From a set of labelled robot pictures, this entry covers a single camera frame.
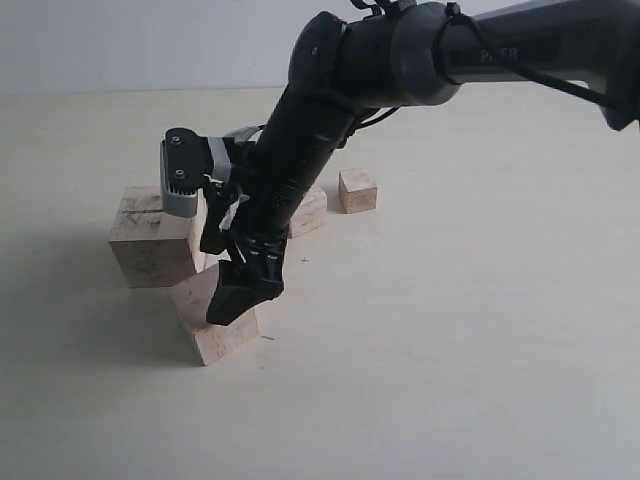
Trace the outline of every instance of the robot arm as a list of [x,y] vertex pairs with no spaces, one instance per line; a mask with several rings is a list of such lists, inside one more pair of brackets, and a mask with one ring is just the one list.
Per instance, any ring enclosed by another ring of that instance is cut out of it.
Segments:
[[382,108],[441,105],[469,82],[526,80],[517,66],[585,82],[628,107],[603,107],[613,129],[639,118],[640,0],[537,0],[475,20],[452,4],[351,1],[372,15],[347,24],[322,12],[307,24],[256,142],[184,128],[162,142],[164,210],[194,215],[202,190],[201,250],[230,257],[219,262],[210,323],[228,325],[283,292],[291,217],[333,152],[384,118],[372,120]]

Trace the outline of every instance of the wooden block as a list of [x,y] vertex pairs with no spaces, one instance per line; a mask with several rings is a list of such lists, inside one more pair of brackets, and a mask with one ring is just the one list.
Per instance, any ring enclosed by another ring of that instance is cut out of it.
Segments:
[[327,194],[319,187],[312,187],[291,217],[289,238],[309,233],[327,222]]
[[171,289],[180,323],[204,366],[211,365],[258,336],[258,319],[254,308],[228,327],[207,323],[207,309],[217,282],[218,265],[214,265]]
[[194,218],[174,217],[162,211],[160,187],[125,190],[109,244],[131,288],[172,287],[204,269],[200,203]]
[[346,213],[374,210],[377,206],[376,181],[364,170],[354,168],[340,172],[338,191]]

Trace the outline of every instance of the wooden cube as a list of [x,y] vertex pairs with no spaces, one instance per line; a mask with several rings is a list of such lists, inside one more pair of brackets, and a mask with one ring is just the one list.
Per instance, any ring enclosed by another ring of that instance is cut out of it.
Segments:
[[171,289],[180,323],[204,366],[211,365],[258,336],[254,308],[228,327],[207,323],[207,309],[217,282],[218,265],[214,265]]
[[377,206],[378,187],[365,170],[354,168],[340,172],[338,192],[346,213],[374,210]]
[[204,269],[204,203],[194,218],[180,218],[162,211],[160,187],[125,190],[109,244],[131,288],[172,287]]
[[296,238],[320,228],[327,222],[327,194],[312,187],[291,217],[289,238]]

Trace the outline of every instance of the large wooden block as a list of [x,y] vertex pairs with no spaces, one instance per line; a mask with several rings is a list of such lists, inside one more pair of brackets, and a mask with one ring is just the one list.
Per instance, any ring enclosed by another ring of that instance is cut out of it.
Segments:
[[204,269],[200,203],[194,218],[174,217],[162,211],[160,187],[125,190],[109,244],[131,288],[172,287]]
[[327,222],[327,194],[312,187],[291,217],[289,238],[296,238],[320,228]]
[[374,210],[377,206],[378,187],[365,170],[354,168],[340,172],[338,192],[346,213]]
[[214,265],[171,289],[180,323],[204,366],[211,365],[258,336],[258,319],[253,308],[228,327],[207,323],[207,309],[217,282],[218,265]]

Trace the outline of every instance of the black cable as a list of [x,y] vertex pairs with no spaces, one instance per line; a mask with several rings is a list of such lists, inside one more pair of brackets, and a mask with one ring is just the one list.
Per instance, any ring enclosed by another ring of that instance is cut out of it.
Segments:
[[394,107],[394,108],[390,108],[389,110],[387,110],[386,112],[384,112],[382,115],[374,118],[373,120],[369,120],[368,122],[362,122],[358,128],[356,128],[356,130],[362,130],[363,128],[367,128],[367,127],[371,127],[372,125],[375,125],[377,123],[380,123],[383,120],[386,120],[387,118],[389,118],[391,115],[393,115],[394,113],[396,113],[398,110],[400,110],[399,107]]
[[640,108],[620,101],[617,98],[612,98],[588,88],[584,88],[571,82],[567,82],[566,80],[561,80],[559,78],[537,72],[522,65],[521,63],[510,60],[505,55],[503,55],[502,52],[496,49],[489,40],[487,40],[487,37],[482,32],[482,29],[473,18],[463,14],[460,11],[460,6],[457,3],[448,3],[446,7],[446,14],[449,17],[446,25],[462,25],[467,27],[469,30],[471,30],[480,45],[484,49],[486,49],[491,54],[491,56],[493,56],[503,67],[511,70],[517,75],[520,75],[521,77],[534,83],[538,83],[540,85],[544,85],[549,88],[568,93],[569,95],[582,98],[583,100],[595,103],[597,105],[600,105],[601,107],[617,110],[621,113],[624,113],[625,115],[628,115],[629,117],[634,118],[635,120],[640,120]]

